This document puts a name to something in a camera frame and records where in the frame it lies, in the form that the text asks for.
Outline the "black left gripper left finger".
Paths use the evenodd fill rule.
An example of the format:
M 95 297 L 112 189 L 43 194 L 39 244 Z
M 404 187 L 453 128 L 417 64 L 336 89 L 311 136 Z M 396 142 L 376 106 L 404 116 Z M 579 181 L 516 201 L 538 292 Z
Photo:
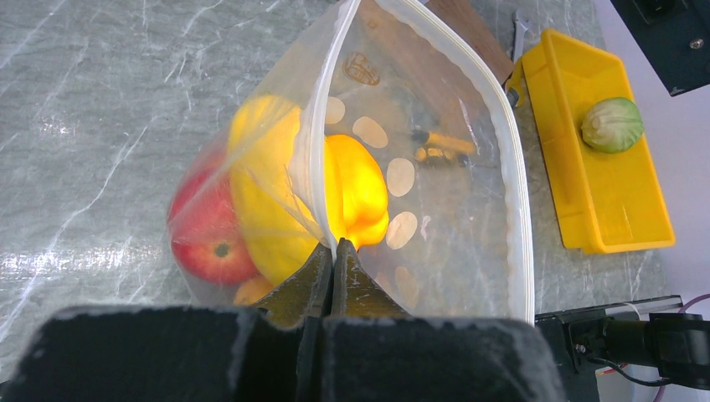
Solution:
M 56 312 L 4 401 L 309 401 L 332 294 L 317 246 L 255 307 L 98 305 Z

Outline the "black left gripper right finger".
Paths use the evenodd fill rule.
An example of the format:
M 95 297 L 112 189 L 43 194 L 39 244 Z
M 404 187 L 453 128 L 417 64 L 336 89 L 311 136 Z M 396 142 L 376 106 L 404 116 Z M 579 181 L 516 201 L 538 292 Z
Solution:
M 353 317 L 322 322 L 324 401 L 561 401 L 542 334 L 489 317 Z

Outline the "orange toy fruit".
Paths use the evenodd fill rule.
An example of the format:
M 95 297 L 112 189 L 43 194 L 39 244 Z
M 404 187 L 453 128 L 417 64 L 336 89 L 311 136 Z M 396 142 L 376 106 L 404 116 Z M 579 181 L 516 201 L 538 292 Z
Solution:
M 239 285 L 233 299 L 235 306 L 248 306 L 256 303 L 273 291 L 275 286 L 263 276 L 255 276 Z

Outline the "red toy apple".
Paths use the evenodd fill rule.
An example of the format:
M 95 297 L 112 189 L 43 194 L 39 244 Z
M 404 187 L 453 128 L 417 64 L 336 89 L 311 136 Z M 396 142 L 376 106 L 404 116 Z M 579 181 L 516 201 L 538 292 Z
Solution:
M 178 188 L 167 214 L 177 263 L 197 278 L 237 285 L 257 276 L 230 194 L 229 178 L 213 168 L 195 173 Z

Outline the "yellow toy bell pepper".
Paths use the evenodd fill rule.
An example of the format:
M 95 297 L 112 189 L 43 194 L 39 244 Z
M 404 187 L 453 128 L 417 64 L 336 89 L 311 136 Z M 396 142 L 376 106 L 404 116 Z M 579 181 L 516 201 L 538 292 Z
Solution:
M 388 190 L 380 166 L 356 139 L 325 138 L 327 218 L 335 240 L 358 250 L 383 240 L 388 228 Z

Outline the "clear dotted zip bag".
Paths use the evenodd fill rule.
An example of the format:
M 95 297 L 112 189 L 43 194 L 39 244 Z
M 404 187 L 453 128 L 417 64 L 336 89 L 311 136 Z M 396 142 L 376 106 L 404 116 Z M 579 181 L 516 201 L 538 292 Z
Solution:
M 389 222 L 383 240 L 358 250 L 352 245 L 367 275 L 417 316 L 532 322 L 535 291 L 526 169 L 502 84 L 422 3 L 374 1 L 458 65 L 485 103 L 487 116 L 460 135 L 437 131 L 475 143 L 467 166 L 416 162 L 414 151 L 424 146 L 413 140 L 412 131 L 434 131 L 418 124 L 434 119 L 366 36 L 358 19 L 361 2 L 329 7 L 241 104 L 277 95 L 300 107 L 289 174 L 322 231 L 316 247 L 326 247 L 337 258 L 338 242 L 347 240 L 335 240 L 330 231 L 324 158 L 325 138 L 347 135 L 378 163 L 388 190 Z M 230 125 L 203 146 L 178 188 L 206 168 L 229 178 L 234 160 L 227 150 Z M 172 252 L 168 226 L 167 236 Z M 214 284 L 177 265 L 204 303 L 233 304 L 243 283 Z

